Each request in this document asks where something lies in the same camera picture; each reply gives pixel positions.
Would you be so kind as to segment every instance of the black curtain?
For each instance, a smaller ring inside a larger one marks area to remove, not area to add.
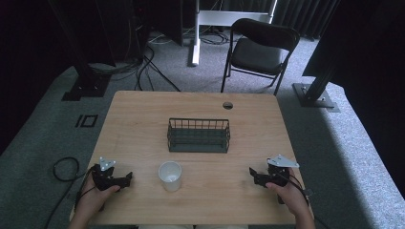
[[[344,88],[402,196],[404,40],[404,1],[342,0],[304,71]]]

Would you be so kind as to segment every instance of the chair backrest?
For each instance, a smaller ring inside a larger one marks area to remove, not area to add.
[[[238,32],[258,44],[277,47],[289,52],[295,49],[300,40],[300,34],[293,28],[272,25],[249,18],[242,18],[233,23],[231,36],[233,36],[233,32]]]

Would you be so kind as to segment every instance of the person's left hand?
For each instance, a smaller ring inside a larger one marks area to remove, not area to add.
[[[93,182],[91,173],[88,175],[85,182],[86,183],[83,185],[82,197],[75,208],[75,215],[71,220],[70,228],[84,228],[90,218],[101,209],[105,201],[120,189],[118,185],[115,185],[104,191],[98,190]]]

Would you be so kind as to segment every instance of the gray carpet floor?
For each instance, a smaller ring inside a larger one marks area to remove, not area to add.
[[[306,186],[315,192],[310,198],[315,216],[329,228],[404,228],[405,201],[399,194],[342,88],[329,84],[327,92],[340,110],[303,108],[292,83],[311,83],[302,72],[317,42],[302,39],[291,57],[277,99],[286,122]],[[183,47],[155,40],[153,63],[183,92],[220,91],[227,45],[202,43],[200,65],[192,67],[192,46]],[[103,65],[94,65],[103,70]],[[70,182],[53,176],[53,166],[61,158],[75,157],[78,173],[89,163],[109,105],[116,91],[134,90],[135,73],[112,76],[103,97],[83,97],[61,101],[77,73],[74,68],[61,74],[38,103],[30,119],[10,147],[0,157],[0,228],[44,228],[52,209]],[[175,91],[152,68],[144,71],[140,85],[145,91]],[[261,78],[235,73],[226,81],[226,93],[272,94]],[[96,125],[76,127],[81,115],[97,115]],[[75,177],[75,164],[62,161],[56,168],[60,177]],[[49,228],[66,228],[80,181],[54,212]],[[316,223],[317,228],[325,228]],[[131,228],[109,226],[92,228]],[[293,228],[288,225],[251,225],[250,228]]]

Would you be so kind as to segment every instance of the metal basket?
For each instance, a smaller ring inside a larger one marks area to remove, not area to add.
[[[170,152],[227,153],[229,139],[228,119],[169,118]]]

